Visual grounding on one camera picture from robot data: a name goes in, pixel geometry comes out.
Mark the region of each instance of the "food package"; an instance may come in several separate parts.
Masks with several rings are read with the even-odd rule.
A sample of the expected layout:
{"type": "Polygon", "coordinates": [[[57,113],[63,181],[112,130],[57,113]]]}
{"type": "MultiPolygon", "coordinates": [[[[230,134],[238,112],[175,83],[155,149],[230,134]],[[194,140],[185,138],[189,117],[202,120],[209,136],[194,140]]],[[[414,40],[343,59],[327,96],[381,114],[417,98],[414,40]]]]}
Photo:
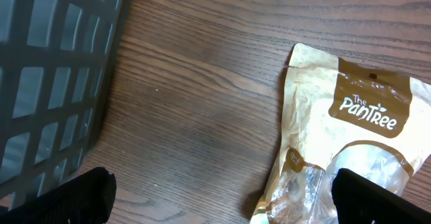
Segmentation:
{"type": "Polygon", "coordinates": [[[294,47],[281,147],[251,224],[338,223],[340,168],[401,195],[431,153],[431,85],[294,47]]]}

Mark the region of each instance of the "black object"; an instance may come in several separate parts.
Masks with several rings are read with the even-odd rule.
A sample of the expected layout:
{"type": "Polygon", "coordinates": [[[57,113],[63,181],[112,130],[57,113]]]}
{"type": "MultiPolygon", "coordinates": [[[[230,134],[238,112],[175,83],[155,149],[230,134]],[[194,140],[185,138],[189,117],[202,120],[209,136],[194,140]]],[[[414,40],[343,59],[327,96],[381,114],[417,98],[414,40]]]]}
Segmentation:
{"type": "Polygon", "coordinates": [[[106,223],[116,191],[114,174],[97,167],[1,215],[0,223],[106,223]]]}
{"type": "Polygon", "coordinates": [[[431,213],[348,169],[332,184],[340,224],[431,223],[431,213]]]}

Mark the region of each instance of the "brown wood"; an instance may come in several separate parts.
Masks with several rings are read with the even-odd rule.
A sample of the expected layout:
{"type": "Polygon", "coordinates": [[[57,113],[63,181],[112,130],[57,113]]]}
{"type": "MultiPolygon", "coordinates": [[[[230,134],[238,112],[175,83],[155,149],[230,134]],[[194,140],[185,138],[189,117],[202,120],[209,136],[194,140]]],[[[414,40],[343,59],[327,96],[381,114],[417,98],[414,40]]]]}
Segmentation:
{"type": "MultiPolygon", "coordinates": [[[[431,83],[431,0],[132,0],[108,113],[111,223],[248,223],[295,43],[431,83]]],[[[404,195],[431,211],[431,159],[404,195]]]]}

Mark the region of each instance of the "the pantree logo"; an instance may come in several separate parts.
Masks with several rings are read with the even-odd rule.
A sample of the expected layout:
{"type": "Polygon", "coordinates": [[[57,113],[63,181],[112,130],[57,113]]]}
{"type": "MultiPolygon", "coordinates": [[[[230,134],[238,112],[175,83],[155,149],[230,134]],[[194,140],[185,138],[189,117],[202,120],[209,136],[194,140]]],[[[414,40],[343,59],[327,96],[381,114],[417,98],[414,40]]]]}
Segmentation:
{"type": "Polygon", "coordinates": [[[339,110],[347,110],[349,114],[353,114],[358,117],[358,120],[365,120],[379,125],[388,130],[393,130],[397,125],[396,119],[391,119],[385,115],[386,108],[382,107],[381,103],[377,106],[371,104],[367,105],[367,101],[360,98],[359,95],[353,94],[353,97],[345,97],[343,103],[339,107],[339,110]]]}

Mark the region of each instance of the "gray basket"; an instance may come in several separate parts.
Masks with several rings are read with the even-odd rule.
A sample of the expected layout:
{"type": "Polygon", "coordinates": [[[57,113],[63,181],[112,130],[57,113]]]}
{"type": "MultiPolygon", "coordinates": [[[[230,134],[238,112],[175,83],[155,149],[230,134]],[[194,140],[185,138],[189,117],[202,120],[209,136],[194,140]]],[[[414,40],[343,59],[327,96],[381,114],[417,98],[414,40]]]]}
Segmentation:
{"type": "Polygon", "coordinates": [[[81,164],[122,2],[0,0],[0,199],[11,194],[9,209],[81,164]]]}

